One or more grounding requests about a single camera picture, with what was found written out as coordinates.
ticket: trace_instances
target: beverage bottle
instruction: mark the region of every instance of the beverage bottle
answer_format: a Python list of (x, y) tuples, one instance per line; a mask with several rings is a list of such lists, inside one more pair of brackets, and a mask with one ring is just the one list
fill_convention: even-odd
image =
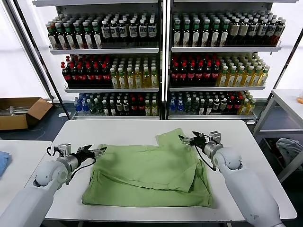
[(260, 87), (264, 86), (265, 81), (266, 81), (266, 79), (268, 77), (268, 71), (269, 71), (269, 69), (270, 69), (270, 66), (268, 66), (268, 65), (265, 66), (265, 68), (263, 70), (263, 74), (260, 76), (260, 78), (258, 80), (257, 86), (260, 86)]
[(235, 99), (235, 97), (234, 97), (234, 96), (231, 96), (231, 97), (228, 99), (228, 101), (227, 101), (226, 111), (227, 111), (228, 113), (231, 113), (231, 112), (232, 112), (232, 106), (233, 106), (234, 99)]
[(262, 66), (258, 65), (255, 70), (255, 73), (253, 74), (253, 76), (250, 79), (249, 86), (252, 86), (252, 87), (257, 86), (260, 75), (261, 75), (261, 70), (262, 70)]
[(213, 99), (208, 100), (208, 104), (206, 106), (206, 115), (209, 115), (213, 109)]
[(256, 35), (256, 38), (255, 38), (255, 44), (256, 45), (263, 45), (265, 33), (267, 31), (267, 28), (268, 28), (267, 22), (268, 22), (268, 19), (264, 19), (262, 21), (262, 23), (259, 24), (259, 28), (258, 28), (257, 35)]
[(217, 46), (217, 41), (219, 37), (219, 25), (220, 25), (220, 20), (215, 19), (214, 20), (214, 26), (211, 31), (211, 39), (210, 40), (210, 46)]
[(151, 88), (152, 87), (152, 80), (148, 73), (148, 67), (143, 68), (143, 88)]
[(190, 26), (190, 19), (185, 19), (184, 22), (184, 29), (182, 31), (182, 37), (183, 37), (183, 47), (188, 47), (188, 42), (189, 42), (189, 26)]
[(237, 35), (240, 28), (239, 18), (236, 18), (235, 21), (230, 25), (229, 34), (227, 36), (228, 45), (237, 44)]
[(65, 29), (65, 35), (66, 35), (66, 40), (68, 42), (69, 49), (71, 49), (71, 50), (76, 49), (75, 44), (77, 43), (77, 40), (74, 36), (74, 33), (71, 30), (70, 23), (66, 22), (66, 23), (63, 24), (63, 26), (64, 26), (64, 29)]
[(241, 84), (241, 81), (243, 79), (243, 71), (244, 71), (244, 66), (240, 66), (238, 73), (236, 74), (236, 77), (234, 79), (233, 87), (239, 87)]
[(219, 46), (225, 46), (227, 35), (228, 35), (228, 27), (229, 27), (229, 19), (224, 20), (223, 28), (221, 32), (219, 33), (219, 38), (218, 38), (218, 45)]
[(244, 21), (240, 24), (239, 32), (238, 32), (238, 40), (237, 45), (244, 45), (246, 34), (249, 28), (248, 18), (245, 18)]
[(68, 41), (66, 39), (66, 32), (62, 30), (60, 23), (55, 23), (55, 27), (57, 30), (57, 37), (60, 42), (60, 46), (63, 50), (67, 50), (69, 48)]
[(207, 46), (208, 36), (209, 36), (209, 19), (204, 20), (203, 29), (200, 32), (201, 35), (201, 46)]
[(75, 28), (75, 37), (76, 37), (76, 40), (78, 43), (78, 48), (85, 49), (86, 41), (85, 41), (84, 34), (82, 32), (82, 27), (80, 26), (80, 24), (78, 22), (75, 22), (74, 28)]
[(200, 20), (199, 19), (195, 19), (195, 23), (194, 23), (194, 29), (193, 29), (193, 37), (192, 37), (192, 46), (196, 47), (198, 46), (198, 42), (199, 42), (199, 35), (200, 35)]
[(221, 113), (224, 113), (225, 112), (225, 109), (226, 109), (226, 106), (227, 106), (227, 99), (224, 98), (223, 100), (221, 100), (221, 103), (219, 105), (219, 111)]

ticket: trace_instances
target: open cardboard box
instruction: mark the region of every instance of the open cardboard box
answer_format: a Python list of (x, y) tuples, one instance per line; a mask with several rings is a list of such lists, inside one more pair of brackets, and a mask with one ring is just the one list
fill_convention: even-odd
[(53, 105), (42, 98), (0, 99), (0, 109), (8, 109), (10, 106), (30, 107), (30, 109), (25, 114), (0, 115), (0, 130), (27, 129), (37, 124)]

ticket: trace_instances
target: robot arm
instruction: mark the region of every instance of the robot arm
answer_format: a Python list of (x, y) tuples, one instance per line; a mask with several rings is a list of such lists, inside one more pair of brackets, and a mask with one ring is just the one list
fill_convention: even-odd
[(221, 135), (210, 136), (193, 132), (196, 137), (179, 136), (183, 143), (199, 147), (225, 178), (225, 184), (243, 217), (254, 227), (285, 227), (279, 216), (279, 207), (262, 185), (258, 176), (242, 164), (241, 156), (220, 144)]

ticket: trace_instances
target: bottle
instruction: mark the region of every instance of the bottle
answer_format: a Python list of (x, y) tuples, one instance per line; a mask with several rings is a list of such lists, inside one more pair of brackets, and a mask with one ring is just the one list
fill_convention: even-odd
[(230, 23), (229, 19), (224, 20), (223, 28), (222, 28), (219, 38), (218, 38), (219, 46), (225, 46), (225, 44), (226, 44), (229, 23)]
[(199, 35), (200, 35), (200, 20), (195, 19), (194, 23), (194, 30), (193, 30), (193, 37), (192, 37), (192, 47), (197, 47), (199, 42)]
[(217, 40), (219, 37), (219, 25), (220, 25), (220, 20), (215, 19), (214, 20), (214, 27), (212, 29), (212, 38), (210, 39), (210, 46), (217, 46)]
[(241, 81), (243, 79), (243, 71), (244, 71), (244, 66), (240, 66), (238, 73), (236, 74), (236, 77), (234, 79), (233, 87), (239, 87), (241, 84)]
[(67, 50), (69, 46), (68, 41), (66, 39), (66, 33), (62, 30), (60, 23), (55, 23), (55, 27), (57, 30), (57, 37), (60, 42), (61, 48), (63, 50)]
[(263, 74), (260, 76), (259, 80), (258, 80), (258, 83), (257, 83), (257, 86), (260, 86), (260, 87), (263, 87), (264, 84), (265, 84), (265, 81), (268, 77), (268, 71), (270, 69), (270, 66), (265, 66), (264, 67), (264, 70), (263, 70)]
[(268, 19), (264, 19), (262, 21), (262, 23), (259, 24), (259, 28), (258, 28), (257, 35), (256, 35), (256, 38), (255, 38), (255, 44), (256, 45), (263, 45), (265, 33), (267, 31), (267, 28), (268, 28), (267, 22), (268, 22)]
[(236, 18), (235, 21), (231, 24), (229, 34), (227, 37), (228, 45), (236, 45), (237, 44), (237, 35), (240, 28), (239, 18)]
[(209, 19), (204, 20), (203, 30), (200, 32), (201, 35), (201, 46), (207, 46), (209, 36)]
[(237, 45), (244, 45), (246, 34), (249, 28), (248, 18), (245, 18), (244, 21), (240, 24), (238, 38), (237, 38)]

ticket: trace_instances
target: green towel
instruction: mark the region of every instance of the green towel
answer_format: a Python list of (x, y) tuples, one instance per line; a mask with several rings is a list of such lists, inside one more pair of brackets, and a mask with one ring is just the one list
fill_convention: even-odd
[(158, 135), (159, 146), (107, 147), (93, 165), (86, 205), (126, 207), (211, 206), (204, 163), (182, 144), (181, 129)]

